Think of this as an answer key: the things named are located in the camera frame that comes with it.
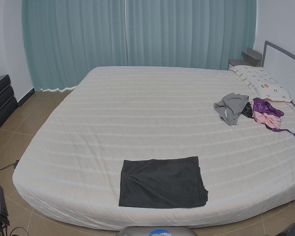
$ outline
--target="pillow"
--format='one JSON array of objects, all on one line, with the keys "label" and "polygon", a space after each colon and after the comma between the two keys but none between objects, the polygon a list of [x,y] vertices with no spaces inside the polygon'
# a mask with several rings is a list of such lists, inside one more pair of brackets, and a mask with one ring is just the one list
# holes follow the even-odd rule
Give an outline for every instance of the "pillow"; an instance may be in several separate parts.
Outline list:
[{"label": "pillow", "polygon": [[234,71],[260,99],[291,102],[293,99],[262,67],[237,65]]}]

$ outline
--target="purple satin cloth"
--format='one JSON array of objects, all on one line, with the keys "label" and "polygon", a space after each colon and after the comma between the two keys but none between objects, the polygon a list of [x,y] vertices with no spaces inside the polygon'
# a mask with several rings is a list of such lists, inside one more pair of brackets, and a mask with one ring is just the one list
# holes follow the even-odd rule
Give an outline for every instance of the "purple satin cloth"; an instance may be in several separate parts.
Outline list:
[{"label": "purple satin cloth", "polygon": [[[259,112],[261,114],[266,113],[268,115],[275,115],[275,116],[277,116],[279,118],[284,116],[284,112],[272,107],[270,102],[268,102],[266,100],[262,100],[260,98],[254,98],[253,111],[257,111],[257,112]],[[289,133],[291,133],[291,134],[293,134],[295,136],[295,134],[293,132],[289,131],[288,129],[274,129],[274,128],[272,128],[272,131],[274,131],[274,132],[287,131],[287,132],[289,132]]]}]

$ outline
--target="bed sheet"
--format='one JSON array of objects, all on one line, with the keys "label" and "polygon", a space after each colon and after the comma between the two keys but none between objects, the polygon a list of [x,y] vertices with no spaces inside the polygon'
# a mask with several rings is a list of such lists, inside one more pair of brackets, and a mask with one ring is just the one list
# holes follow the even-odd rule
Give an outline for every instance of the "bed sheet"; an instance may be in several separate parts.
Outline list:
[{"label": "bed sheet", "polygon": [[[98,67],[53,111],[22,156],[22,198],[59,221],[96,229],[211,226],[250,218],[295,199],[295,138],[240,115],[235,127],[213,104],[255,96],[233,72]],[[282,128],[295,133],[295,109]],[[192,209],[118,207],[123,160],[199,157],[208,202]]]}]

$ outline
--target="headboard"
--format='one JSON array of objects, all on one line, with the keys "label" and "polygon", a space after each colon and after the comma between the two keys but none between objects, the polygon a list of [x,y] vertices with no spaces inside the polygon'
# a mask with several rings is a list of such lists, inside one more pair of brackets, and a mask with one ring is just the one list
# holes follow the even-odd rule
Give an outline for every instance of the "headboard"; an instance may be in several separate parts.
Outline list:
[{"label": "headboard", "polygon": [[261,66],[288,91],[295,106],[295,55],[266,41]]}]

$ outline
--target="gray garment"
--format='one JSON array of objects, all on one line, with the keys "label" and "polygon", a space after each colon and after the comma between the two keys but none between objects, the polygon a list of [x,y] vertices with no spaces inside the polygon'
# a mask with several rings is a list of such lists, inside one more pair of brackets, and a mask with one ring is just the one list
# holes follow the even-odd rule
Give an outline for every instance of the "gray garment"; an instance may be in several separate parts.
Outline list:
[{"label": "gray garment", "polygon": [[214,109],[228,125],[232,126],[237,122],[248,101],[249,96],[232,92],[225,95],[220,102],[214,103]]}]

